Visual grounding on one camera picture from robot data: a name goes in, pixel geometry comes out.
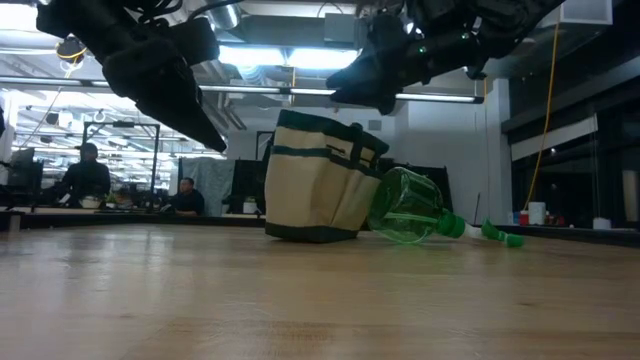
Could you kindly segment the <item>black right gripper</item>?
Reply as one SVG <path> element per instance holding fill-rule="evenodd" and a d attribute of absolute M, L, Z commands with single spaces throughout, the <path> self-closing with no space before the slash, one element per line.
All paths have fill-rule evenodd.
<path fill-rule="evenodd" d="M 433 77 L 473 65 L 480 54 L 470 31 L 449 29 L 441 34 L 407 33 L 399 17 L 376 15 L 368 34 L 371 52 L 331 75 L 326 86 L 331 100 L 377 109 L 389 115 L 401 86 L 429 83 Z"/>

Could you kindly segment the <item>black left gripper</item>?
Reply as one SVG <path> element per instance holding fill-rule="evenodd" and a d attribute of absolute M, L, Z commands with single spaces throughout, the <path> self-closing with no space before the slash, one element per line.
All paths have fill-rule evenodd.
<path fill-rule="evenodd" d="M 107 56 L 103 74 L 114 93 L 171 129 L 218 152 L 227 148 L 197 101 L 196 82 L 169 40 L 153 38 Z"/>

